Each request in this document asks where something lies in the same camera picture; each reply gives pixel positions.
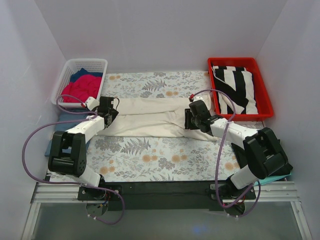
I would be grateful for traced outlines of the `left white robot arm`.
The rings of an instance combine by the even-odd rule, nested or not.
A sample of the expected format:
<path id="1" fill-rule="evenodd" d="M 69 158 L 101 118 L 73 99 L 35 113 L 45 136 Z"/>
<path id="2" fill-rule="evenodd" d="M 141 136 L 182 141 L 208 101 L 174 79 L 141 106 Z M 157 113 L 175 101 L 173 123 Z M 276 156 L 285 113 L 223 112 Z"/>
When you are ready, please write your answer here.
<path id="1" fill-rule="evenodd" d="M 84 106 L 90 110 L 85 121 L 66 131 L 56 131 L 51 141 L 48 169 L 65 175 L 76 182 L 98 187 L 102 176 L 87 165 L 87 143 L 99 132 L 108 128 L 119 112 L 114 97 L 89 97 Z"/>

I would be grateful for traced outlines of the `cream white t-shirt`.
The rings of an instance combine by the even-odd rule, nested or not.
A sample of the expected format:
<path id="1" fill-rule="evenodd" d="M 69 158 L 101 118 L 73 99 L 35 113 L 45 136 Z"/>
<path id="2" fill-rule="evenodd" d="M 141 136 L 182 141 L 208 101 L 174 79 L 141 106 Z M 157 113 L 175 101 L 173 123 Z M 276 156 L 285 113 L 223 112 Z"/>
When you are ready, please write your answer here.
<path id="1" fill-rule="evenodd" d="M 121 98 L 119 114 L 112 124 L 97 134 L 108 137 L 192 138 L 216 141 L 217 138 L 200 130 L 185 129 L 187 97 Z"/>

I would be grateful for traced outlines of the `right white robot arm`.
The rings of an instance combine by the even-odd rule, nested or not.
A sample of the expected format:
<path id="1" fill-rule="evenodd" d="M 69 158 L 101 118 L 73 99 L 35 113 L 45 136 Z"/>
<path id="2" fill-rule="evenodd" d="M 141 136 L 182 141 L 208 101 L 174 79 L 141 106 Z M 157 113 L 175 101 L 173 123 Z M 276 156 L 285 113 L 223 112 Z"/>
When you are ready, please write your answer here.
<path id="1" fill-rule="evenodd" d="M 221 196 L 238 196 L 258 180 L 289 175 L 293 170 L 280 140 L 268 127 L 256 130 L 228 121 L 222 116 L 211 115 L 202 100 L 191 102 L 184 110 L 184 116 L 185 129 L 200 130 L 231 142 L 236 157 L 240 158 L 240 170 L 218 187 Z"/>

